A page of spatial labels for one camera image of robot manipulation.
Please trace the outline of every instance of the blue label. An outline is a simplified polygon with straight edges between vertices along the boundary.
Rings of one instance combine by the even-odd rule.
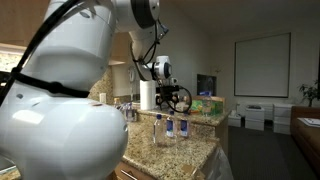
[[[167,136],[173,137],[173,121],[167,120]]]
[[[181,120],[181,136],[188,136],[188,121]]]

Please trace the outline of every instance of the floor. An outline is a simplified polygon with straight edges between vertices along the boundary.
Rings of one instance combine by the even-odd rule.
[[[290,135],[229,126],[229,163],[235,180],[317,180]]]

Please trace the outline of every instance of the wooden cabinet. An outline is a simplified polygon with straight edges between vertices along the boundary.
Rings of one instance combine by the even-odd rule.
[[[154,180],[151,176],[139,171],[138,169],[120,162],[114,170],[118,180]]]
[[[49,0],[1,0],[0,43],[27,46],[45,16]]]
[[[130,55],[131,38],[129,33],[116,33],[111,50],[110,60],[126,63]]]

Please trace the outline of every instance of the water bottle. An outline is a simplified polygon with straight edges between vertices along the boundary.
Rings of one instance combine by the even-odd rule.
[[[125,121],[127,121],[127,108],[128,108],[128,105],[126,103],[122,104],[119,108],[121,114],[123,115],[123,119]]]
[[[210,92],[206,91],[206,92],[204,92],[204,96],[202,99],[202,114],[204,116],[211,115],[211,106],[212,106],[212,100],[210,97]]]
[[[153,143],[157,146],[164,145],[164,123],[161,119],[162,115],[157,114],[156,121],[153,124]]]
[[[190,121],[188,120],[188,113],[184,112],[183,118],[180,120],[180,136],[189,138],[191,135]]]
[[[166,143],[168,146],[173,146],[176,144],[176,119],[174,116],[174,111],[170,111],[169,117],[166,121]]]
[[[116,109],[120,109],[121,102],[119,98],[113,98],[113,107],[115,107]]]
[[[129,103],[127,105],[125,112],[126,112],[126,120],[128,122],[135,121],[135,110],[132,108],[132,103]]]

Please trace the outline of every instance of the television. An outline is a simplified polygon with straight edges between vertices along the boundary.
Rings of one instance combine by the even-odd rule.
[[[211,96],[216,96],[217,77],[197,74],[197,95],[201,92],[209,91]]]

